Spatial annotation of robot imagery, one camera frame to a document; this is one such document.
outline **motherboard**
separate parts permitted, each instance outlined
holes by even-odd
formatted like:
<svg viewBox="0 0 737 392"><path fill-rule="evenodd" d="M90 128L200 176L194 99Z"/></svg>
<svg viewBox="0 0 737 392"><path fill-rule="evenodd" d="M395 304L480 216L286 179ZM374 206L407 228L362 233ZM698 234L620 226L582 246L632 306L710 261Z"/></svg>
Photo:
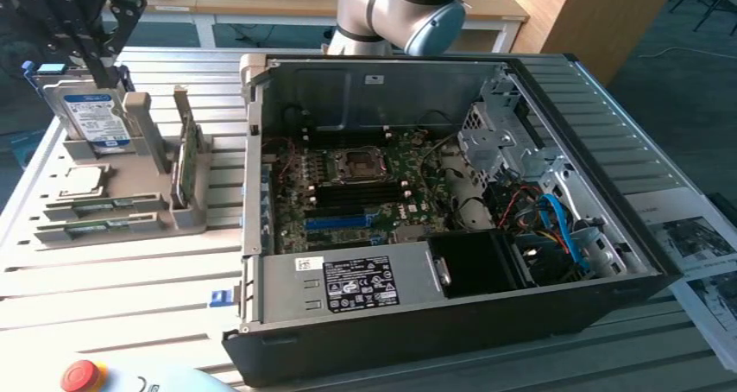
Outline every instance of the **motherboard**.
<svg viewBox="0 0 737 392"><path fill-rule="evenodd" d="M410 243L448 231L438 144L422 129L267 137L275 253Z"/></svg>

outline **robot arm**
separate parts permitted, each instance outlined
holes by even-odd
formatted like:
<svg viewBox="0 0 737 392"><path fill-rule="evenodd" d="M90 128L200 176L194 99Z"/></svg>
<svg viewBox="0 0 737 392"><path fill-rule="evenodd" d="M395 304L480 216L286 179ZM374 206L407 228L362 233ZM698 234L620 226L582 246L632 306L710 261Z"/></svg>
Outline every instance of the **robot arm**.
<svg viewBox="0 0 737 392"><path fill-rule="evenodd" d="M339 0L338 31L328 54L442 54L462 32L460 0Z"/></svg>
<svg viewBox="0 0 737 392"><path fill-rule="evenodd" d="M118 20L110 33L100 17L108 1ZM146 8L147 0L0 0L0 17L39 45L84 65L98 87L114 88L123 78L115 58Z"/></svg>

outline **emergency stop button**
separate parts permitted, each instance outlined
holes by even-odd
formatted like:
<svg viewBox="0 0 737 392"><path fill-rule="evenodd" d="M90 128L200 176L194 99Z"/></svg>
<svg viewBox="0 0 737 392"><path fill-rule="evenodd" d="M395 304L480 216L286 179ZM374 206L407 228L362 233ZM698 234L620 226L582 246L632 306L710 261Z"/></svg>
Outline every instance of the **emergency stop button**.
<svg viewBox="0 0 737 392"><path fill-rule="evenodd" d="M86 392L103 376L100 368L90 360L79 360L67 368L62 378L62 389L66 392Z"/></svg>

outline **white cable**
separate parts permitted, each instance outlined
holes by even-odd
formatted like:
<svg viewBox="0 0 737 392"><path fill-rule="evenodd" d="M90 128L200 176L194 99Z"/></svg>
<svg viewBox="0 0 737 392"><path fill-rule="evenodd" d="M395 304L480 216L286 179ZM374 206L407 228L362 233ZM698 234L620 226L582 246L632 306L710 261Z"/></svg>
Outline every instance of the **white cable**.
<svg viewBox="0 0 737 392"><path fill-rule="evenodd" d="M707 54L707 55L715 55L716 57L723 57L723 58L732 58L733 60L737 60L737 56L735 55L727 55L727 54L718 54L718 53L712 53L710 51L702 51L700 49L694 49L694 48L684 48L684 47L670 47L667 49L664 49L660 53L655 54L655 55L639 55L638 58L658 58L660 57L663 54L676 50L676 49L680 49L683 51L692 51L695 53L702 53L702 54Z"/></svg>

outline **power supply label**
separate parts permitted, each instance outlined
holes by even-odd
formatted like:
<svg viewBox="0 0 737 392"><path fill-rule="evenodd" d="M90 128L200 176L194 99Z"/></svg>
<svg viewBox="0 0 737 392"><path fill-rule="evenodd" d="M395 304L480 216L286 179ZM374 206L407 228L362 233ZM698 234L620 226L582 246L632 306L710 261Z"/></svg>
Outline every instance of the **power supply label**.
<svg viewBox="0 0 737 392"><path fill-rule="evenodd" d="M327 308L354 312L400 304L388 256L324 262Z"/></svg>
<svg viewBox="0 0 737 392"><path fill-rule="evenodd" d="M131 135L122 118L115 114L118 110L110 94L64 96L64 102L82 134L92 144L114 148L131 143Z"/></svg>

